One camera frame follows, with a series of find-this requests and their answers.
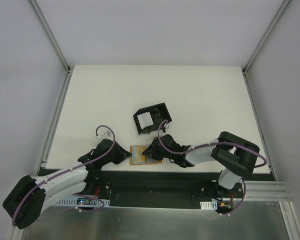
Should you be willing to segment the black plastic card box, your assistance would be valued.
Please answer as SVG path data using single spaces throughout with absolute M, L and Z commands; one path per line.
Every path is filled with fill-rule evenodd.
M 153 120 L 153 125 L 146 127 L 145 129 L 141 129 L 139 121 L 137 119 L 137 115 L 145 112 L 150 112 L 152 120 Z M 167 109 L 166 104 L 159 103 L 155 105 L 151 105 L 148 107 L 140 108 L 134 115 L 133 119 L 137 128 L 137 132 L 139 135 L 143 134 L 150 134 L 153 131 L 157 131 L 159 129 L 159 125 L 162 121 L 167 120 L 168 123 L 172 121 L 172 118 L 170 116 L 170 113 Z

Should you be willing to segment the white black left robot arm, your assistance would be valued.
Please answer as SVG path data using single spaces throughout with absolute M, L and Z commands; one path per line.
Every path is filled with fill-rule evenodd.
M 102 167 L 109 163 L 120 164 L 131 155 L 117 142 L 104 139 L 66 168 L 42 177 L 22 177 L 2 206 L 11 217 L 12 225 L 24 229 L 58 200 L 79 192 L 93 193 L 96 183 L 92 179 Z

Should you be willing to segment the yellow leather card holder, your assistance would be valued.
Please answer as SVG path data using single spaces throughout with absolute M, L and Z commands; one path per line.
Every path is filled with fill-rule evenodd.
M 130 152 L 132 153 L 132 156 L 129 159 L 130 165 L 134 166 L 141 166 L 141 165 L 153 165 L 153 164 L 161 164 L 161 160 L 153 160 L 151 158 L 148 158 L 144 156 L 142 153 L 146 150 L 145 145 L 131 145 L 130 146 Z

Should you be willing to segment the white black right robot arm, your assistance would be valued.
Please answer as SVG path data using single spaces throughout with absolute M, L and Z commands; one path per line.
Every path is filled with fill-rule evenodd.
M 252 175 L 260 157 L 259 151 L 254 143 L 223 131 L 213 142 L 198 146 L 180 145 L 169 134 L 155 137 L 142 155 L 155 161 L 166 158 L 182 168 L 192 168 L 205 162 L 220 163 L 224 169 L 215 183 L 205 187 L 205 191 L 211 198 L 222 200 L 232 195 L 239 180 Z

